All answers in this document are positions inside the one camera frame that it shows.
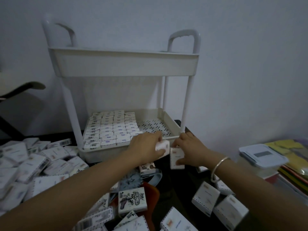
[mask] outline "white plastic tray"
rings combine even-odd
[[[62,77],[192,76],[199,54],[49,48]]]
[[[125,112],[135,112],[136,121],[142,132],[154,133],[161,131],[163,140],[169,140],[170,143],[179,137],[180,127],[174,120],[164,112],[158,109],[138,109],[125,110]],[[117,156],[119,153],[127,149],[128,146],[111,147],[103,150],[79,150],[80,157],[88,163],[96,163],[106,161]]]

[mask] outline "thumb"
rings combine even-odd
[[[176,165],[183,165],[183,164],[185,164],[185,158],[178,159],[175,164]]]
[[[160,149],[160,150],[156,151],[157,158],[163,156],[165,154],[165,152],[166,152],[165,149]]]

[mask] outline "cart handle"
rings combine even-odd
[[[52,32],[52,30],[50,29],[51,24],[58,25],[60,27],[63,27],[65,30],[67,30],[68,34],[70,35],[72,46],[76,47],[78,45],[75,32],[73,31],[73,29],[67,23],[63,22],[62,20],[56,19],[51,14],[46,14],[44,16],[43,20],[42,20],[42,26],[43,26],[43,29],[44,29],[44,33],[45,33],[45,37],[46,37],[46,40],[47,40],[48,47],[51,46],[51,41],[50,41],[51,32]]]
[[[201,37],[200,37],[200,33],[195,29],[184,29],[184,30],[180,30],[180,31],[177,31],[171,34],[171,36],[169,37],[169,41],[168,41],[168,52],[171,52],[173,40],[177,37],[182,37],[182,36],[193,36],[194,37],[192,53],[198,54],[200,51]]]

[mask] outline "bangle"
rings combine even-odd
[[[221,164],[222,162],[224,162],[226,159],[231,159],[231,158],[228,157],[228,156],[226,156],[224,159],[220,160],[220,161],[218,162],[218,164],[215,166],[215,168],[213,169],[212,174],[211,174],[211,182],[216,183],[216,182],[219,182],[219,181],[220,181],[220,179],[217,179],[217,180],[214,180],[214,179],[213,179],[214,173],[215,173],[216,169],[218,168],[218,166],[220,166],[220,164]]]

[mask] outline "white utility cart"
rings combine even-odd
[[[51,45],[51,25],[61,26],[68,31],[71,38],[71,47],[59,48]],[[72,94],[68,86],[65,85],[64,77],[164,76],[165,83],[162,108],[125,111],[135,112],[136,121],[141,131],[154,132],[161,130],[163,132],[163,139],[169,140],[170,143],[179,136],[180,132],[185,131],[187,106],[197,70],[201,44],[200,34],[196,30],[181,30],[173,33],[169,37],[167,52],[138,52],[80,47],[77,44],[73,29],[52,15],[45,16],[42,21],[42,26],[55,74],[60,79],[67,112],[80,150],[80,155],[88,163],[105,161],[120,153],[127,146],[116,146],[103,150],[84,150],[83,136]],[[171,52],[173,40],[182,36],[194,37],[192,54]],[[166,112],[169,76],[188,76],[181,128]]]

